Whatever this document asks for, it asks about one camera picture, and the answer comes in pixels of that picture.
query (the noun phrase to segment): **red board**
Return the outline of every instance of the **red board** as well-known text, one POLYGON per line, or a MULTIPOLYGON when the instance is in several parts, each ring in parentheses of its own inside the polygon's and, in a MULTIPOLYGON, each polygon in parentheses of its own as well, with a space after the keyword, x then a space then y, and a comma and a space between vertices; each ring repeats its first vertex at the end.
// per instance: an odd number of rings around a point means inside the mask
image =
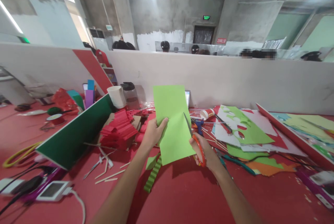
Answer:
POLYGON ((226 44, 226 39, 225 38, 218 38, 217 39, 217 44, 226 44))
POLYGON ((78 59, 83 63, 88 72, 92 75, 97 84, 101 87, 104 93, 108 93, 107 88, 113 86, 107 74, 100 66, 92 51, 88 50, 73 50, 78 59))
POLYGON ((265 110, 263 107, 261 107, 259 104, 256 104, 259 108, 259 112, 267 117, 271 123, 278 128, 282 133, 284 133, 290 140, 296 144, 297 147, 299 147, 304 153, 306 153, 311 160, 313 160, 315 163, 317 163, 319 166, 334 170, 334 163, 327 158, 322 153, 318 152, 314 147, 309 145, 305 140, 303 140, 301 137, 299 137, 297 134, 295 134, 293 131, 291 131, 289 128, 287 128, 284 124, 282 124, 278 119, 276 119, 274 116, 272 116, 267 110, 265 110))

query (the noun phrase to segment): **paper cup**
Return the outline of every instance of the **paper cup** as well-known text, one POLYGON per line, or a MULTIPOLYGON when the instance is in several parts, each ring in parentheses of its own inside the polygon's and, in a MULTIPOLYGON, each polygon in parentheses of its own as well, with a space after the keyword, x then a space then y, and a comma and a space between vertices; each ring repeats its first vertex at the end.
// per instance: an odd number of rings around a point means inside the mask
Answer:
POLYGON ((108 94, 111 98, 113 105, 116 108, 123 108, 126 106, 125 97, 123 94, 123 88, 121 86, 112 86, 107 88, 108 94))
POLYGON ((203 120, 208 120, 209 118, 215 115, 215 111, 213 109, 206 109, 199 112, 203 120))

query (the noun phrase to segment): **yellow cable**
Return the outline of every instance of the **yellow cable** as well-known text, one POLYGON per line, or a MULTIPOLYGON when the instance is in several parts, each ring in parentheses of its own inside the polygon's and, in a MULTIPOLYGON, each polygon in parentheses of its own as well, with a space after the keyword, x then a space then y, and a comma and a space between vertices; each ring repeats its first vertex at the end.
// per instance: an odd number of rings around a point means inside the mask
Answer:
POLYGON ((6 161, 2 164, 2 167, 9 168, 9 167, 12 167, 12 166, 16 165, 16 163, 20 162, 25 157, 27 157, 30 153, 32 153, 33 151, 35 151, 36 147, 38 147, 41 143, 42 143, 42 141, 41 142, 37 142, 37 143, 35 143, 35 144, 31 145, 31 146, 28 146, 28 147, 26 147, 26 148, 18 151, 16 154, 14 154, 14 155, 10 156, 8 159, 6 159, 6 161), (18 158, 16 161, 14 161, 13 163, 10 163, 11 160, 13 160, 17 156, 19 156, 21 153, 24 153, 24 154, 20 158, 18 158))

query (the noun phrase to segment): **purple paper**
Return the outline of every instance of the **purple paper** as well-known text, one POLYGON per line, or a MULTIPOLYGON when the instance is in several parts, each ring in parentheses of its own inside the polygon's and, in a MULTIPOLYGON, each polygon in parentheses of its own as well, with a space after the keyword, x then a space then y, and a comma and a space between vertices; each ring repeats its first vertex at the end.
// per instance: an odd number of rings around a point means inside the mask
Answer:
POLYGON ((85 109, 94 104, 94 90, 85 90, 85 109))

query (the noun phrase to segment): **hand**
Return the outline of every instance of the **hand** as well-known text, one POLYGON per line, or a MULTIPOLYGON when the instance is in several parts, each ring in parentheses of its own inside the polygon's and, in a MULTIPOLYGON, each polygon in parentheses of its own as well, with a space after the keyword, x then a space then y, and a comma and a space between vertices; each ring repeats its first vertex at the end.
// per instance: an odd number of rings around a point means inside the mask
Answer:
POLYGON ((159 127, 157 126, 156 118, 148 122, 142 143, 148 146, 150 150, 159 142, 167 122, 168 118, 164 118, 159 127))
MULTIPOLYGON (((212 150, 211 146, 209 145, 208 141, 202 137, 201 135, 199 135, 198 133, 194 133, 198 139, 198 141, 200 142, 203 152, 204 152, 204 156, 206 159, 206 166, 212 171, 216 171, 217 169, 221 169, 222 164, 218 158, 218 156, 215 154, 215 152, 212 150)), ((196 141, 191 138, 189 140, 190 145, 192 147, 192 149, 194 149, 194 151, 196 152, 195 154, 195 160, 196 160, 196 164, 199 164, 198 159, 203 162, 202 160, 202 155, 201 155, 201 151, 199 150, 199 147, 196 143, 196 141)))

